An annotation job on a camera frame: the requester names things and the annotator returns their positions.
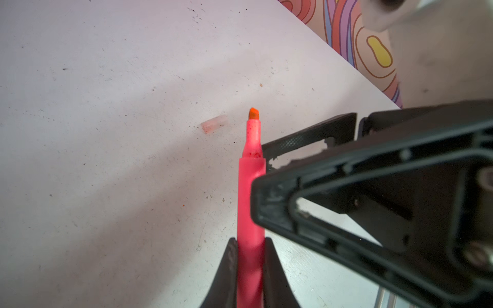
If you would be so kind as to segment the pink marker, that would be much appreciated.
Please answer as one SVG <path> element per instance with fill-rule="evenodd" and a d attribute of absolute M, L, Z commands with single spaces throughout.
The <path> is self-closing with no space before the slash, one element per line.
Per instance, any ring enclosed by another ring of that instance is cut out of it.
<path fill-rule="evenodd" d="M 239 160 L 238 178 L 238 274 L 237 307 L 263 307 L 265 231 L 252 219 L 252 183 L 266 172 L 261 146 L 261 120 L 257 109 L 249 110 L 246 139 Z"/>

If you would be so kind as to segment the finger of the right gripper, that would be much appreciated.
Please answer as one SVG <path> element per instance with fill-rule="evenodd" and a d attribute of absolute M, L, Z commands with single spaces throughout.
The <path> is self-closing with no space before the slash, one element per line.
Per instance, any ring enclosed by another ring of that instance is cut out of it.
<path fill-rule="evenodd" d="M 374 112 L 252 184 L 258 225 L 419 307 L 492 306 L 492 102 Z"/>
<path fill-rule="evenodd" d="M 332 138 L 333 145 L 338 146 L 354 140 L 356 131 L 357 113 L 348 113 L 335 116 L 331 119 L 314 124 L 290 135 L 281 137 L 262 145 L 264 158 L 267 160 L 266 171 L 276 170 L 270 160 L 281 155 L 298 150 L 318 141 L 327 141 Z"/>

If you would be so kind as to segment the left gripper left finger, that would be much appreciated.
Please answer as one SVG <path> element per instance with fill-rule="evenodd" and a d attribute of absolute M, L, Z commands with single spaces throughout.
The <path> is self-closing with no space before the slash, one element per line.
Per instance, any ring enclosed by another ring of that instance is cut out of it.
<path fill-rule="evenodd" d="M 235 308 L 238 278 L 238 243 L 228 240 L 211 287 L 200 308 Z"/>

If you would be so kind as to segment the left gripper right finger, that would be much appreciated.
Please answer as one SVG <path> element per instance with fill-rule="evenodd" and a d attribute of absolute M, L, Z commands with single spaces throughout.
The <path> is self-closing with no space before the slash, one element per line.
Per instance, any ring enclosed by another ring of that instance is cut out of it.
<path fill-rule="evenodd" d="M 264 244 L 263 297 L 266 308 L 300 308 L 270 237 Z"/>

